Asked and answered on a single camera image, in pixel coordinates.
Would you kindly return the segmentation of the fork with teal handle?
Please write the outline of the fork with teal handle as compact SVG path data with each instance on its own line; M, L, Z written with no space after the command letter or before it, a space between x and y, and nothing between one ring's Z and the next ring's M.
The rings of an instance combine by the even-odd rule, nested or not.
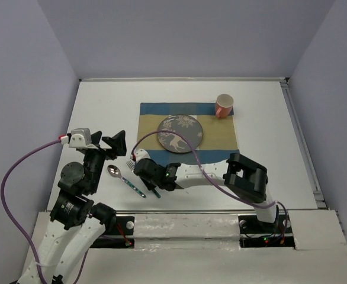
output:
M135 168L135 161L130 158L127 162L126 162L126 165L128 166L128 168L134 172L134 168ZM150 184L148 184L146 181L142 180L142 182L145 184L145 186L147 187L147 189L151 192L154 193L154 195L157 197L157 198L161 198L161 195L160 193Z

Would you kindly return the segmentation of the spoon with teal handle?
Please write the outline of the spoon with teal handle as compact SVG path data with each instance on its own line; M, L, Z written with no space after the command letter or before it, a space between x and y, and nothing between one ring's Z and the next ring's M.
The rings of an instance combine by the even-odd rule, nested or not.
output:
M128 179L126 179L120 172L119 168L115 165L108 165L107 166L108 173L114 177L119 178L121 181L123 181L127 186L129 186L135 193L137 193L142 198L146 198L146 195L138 189L136 186L134 186Z

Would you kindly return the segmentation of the grey reindeer plate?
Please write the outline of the grey reindeer plate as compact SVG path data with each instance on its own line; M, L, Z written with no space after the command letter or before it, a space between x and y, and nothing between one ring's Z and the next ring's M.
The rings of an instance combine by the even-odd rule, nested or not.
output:
M170 115L158 126L158 141L167 151L184 154L191 151L187 141L197 148L203 140L203 127L190 115Z

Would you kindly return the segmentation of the blue and tan placemat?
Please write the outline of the blue and tan placemat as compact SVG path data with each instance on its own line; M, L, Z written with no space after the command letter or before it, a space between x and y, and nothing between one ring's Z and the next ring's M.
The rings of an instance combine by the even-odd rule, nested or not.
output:
M217 118L216 106L211 102L141 103L137 138L160 128L180 132L195 147L202 164L228 159L239 151L233 113ZM138 148L145 149L151 159L163 166L197 163L190 151L185 152L188 145L172 134L153 134Z

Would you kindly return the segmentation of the pink mug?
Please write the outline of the pink mug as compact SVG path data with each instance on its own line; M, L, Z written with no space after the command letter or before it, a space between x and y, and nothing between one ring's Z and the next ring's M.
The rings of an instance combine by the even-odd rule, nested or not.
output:
M233 109L234 100L228 94L220 94L216 99L216 117L226 118Z

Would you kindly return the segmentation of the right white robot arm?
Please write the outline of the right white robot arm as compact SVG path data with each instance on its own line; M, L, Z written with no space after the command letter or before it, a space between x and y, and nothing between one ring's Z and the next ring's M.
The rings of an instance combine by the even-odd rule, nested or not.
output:
M267 169L239 154L208 164L171 163L161 166L145 150L132 155L133 173L150 190L189 189L195 186L227 187L233 198L252 206L256 224L261 231L270 232L278 225L278 206L267 191Z

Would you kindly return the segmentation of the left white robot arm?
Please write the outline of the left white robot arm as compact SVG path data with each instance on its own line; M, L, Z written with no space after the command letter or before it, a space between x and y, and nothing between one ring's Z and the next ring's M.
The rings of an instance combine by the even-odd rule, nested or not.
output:
M97 192L105 161L126 155L126 132L104 137L101 131L77 128L57 142L82 153L83 162L61 170L46 232L38 248L31 246L34 260L18 283L63 283L93 242L115 227L115 210L88 196Z

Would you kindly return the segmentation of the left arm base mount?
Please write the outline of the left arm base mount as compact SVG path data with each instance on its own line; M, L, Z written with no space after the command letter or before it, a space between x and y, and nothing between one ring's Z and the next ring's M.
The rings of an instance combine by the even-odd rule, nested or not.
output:
M133 249L134 215L117 215L115 224L98 237L91 248L95 249Z

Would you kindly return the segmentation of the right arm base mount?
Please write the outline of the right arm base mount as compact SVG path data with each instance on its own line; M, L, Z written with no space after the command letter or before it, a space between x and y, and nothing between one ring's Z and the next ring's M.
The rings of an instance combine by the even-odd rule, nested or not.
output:
M295 247L290 219L279 214L274 223L265 223L255 215L240 215L240 246L249 248Z

